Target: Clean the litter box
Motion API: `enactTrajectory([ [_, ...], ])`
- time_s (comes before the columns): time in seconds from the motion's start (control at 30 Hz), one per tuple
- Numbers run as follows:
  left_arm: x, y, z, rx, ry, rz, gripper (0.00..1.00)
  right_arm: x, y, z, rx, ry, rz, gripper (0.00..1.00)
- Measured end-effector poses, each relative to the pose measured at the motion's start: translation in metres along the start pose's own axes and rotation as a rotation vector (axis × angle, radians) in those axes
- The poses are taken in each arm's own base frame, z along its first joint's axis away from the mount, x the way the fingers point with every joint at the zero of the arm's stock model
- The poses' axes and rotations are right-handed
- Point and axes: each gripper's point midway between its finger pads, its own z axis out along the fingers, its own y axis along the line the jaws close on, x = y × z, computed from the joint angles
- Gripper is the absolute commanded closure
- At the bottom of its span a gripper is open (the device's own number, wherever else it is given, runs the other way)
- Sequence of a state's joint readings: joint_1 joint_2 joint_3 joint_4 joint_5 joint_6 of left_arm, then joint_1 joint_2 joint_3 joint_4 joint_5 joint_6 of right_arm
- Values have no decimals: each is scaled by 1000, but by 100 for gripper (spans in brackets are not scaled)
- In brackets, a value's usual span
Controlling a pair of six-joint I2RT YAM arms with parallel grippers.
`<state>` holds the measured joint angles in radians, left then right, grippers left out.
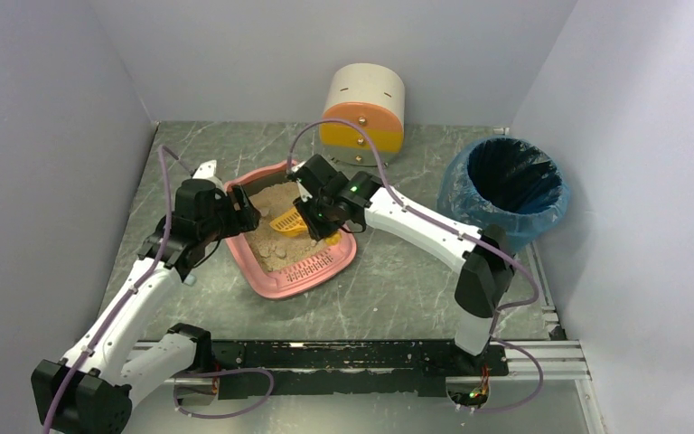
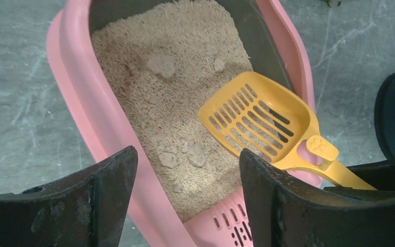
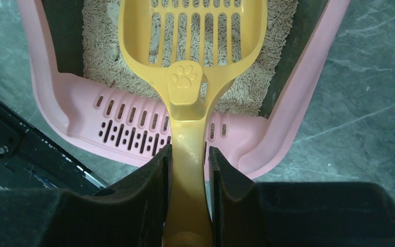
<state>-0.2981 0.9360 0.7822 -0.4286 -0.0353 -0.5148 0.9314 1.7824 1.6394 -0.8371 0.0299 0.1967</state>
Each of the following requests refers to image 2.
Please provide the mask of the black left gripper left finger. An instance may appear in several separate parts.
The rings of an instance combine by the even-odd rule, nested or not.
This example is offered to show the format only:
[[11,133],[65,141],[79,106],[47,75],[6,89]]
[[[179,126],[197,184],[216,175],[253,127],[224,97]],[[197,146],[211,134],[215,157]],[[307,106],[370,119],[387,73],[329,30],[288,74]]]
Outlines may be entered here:
[[0,194],[0,246],[118,246],[138,164],[128,146],[19,194]]

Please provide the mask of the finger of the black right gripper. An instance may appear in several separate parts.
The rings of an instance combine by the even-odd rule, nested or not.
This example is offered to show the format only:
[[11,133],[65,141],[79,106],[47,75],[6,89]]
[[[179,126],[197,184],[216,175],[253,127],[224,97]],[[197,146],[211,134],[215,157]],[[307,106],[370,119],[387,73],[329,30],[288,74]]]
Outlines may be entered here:
[[375,163],[348,167],[376,190],[359,190],[349,187],[325,187],[324,190],[348,198],[378,201],[395,197],[395,158]]

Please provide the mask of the pink cat litter box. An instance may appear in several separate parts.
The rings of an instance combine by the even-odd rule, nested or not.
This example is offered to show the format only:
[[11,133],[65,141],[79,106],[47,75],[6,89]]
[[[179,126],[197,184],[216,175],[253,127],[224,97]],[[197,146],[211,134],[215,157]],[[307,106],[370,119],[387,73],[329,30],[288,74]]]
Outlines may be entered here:
[[[303,41],[280,1],[220,1],[230,13],[253,69],[285,84],[315,108]],[[90,35],[143,13],[158,1],[67,1],[47,35],[49,65],[96,161],[132,145],[138,168],[128,213],[151,246],[252,246],[243,191],[182,223],[168,200],[95,56]]]

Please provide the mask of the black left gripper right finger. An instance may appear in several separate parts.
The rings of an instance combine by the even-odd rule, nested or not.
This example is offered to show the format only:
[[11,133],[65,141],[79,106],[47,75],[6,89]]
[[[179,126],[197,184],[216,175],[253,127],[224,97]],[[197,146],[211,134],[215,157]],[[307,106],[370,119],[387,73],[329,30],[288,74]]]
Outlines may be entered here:
[[247,149],[239,167],[254,246],[395,246],[395,197],[337,195]]

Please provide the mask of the yellow litter scoop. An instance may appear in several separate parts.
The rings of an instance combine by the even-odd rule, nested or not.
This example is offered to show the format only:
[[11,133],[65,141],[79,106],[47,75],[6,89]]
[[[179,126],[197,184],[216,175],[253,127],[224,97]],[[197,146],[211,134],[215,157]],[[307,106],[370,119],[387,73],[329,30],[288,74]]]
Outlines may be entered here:
[[338,149],[320,133],[313,110],[295,93],[256,72],[244,72],[211,96],[199,119],[232,155],[257,151],[282,170],[316,174],[336,186],[373,186],[339,160]]

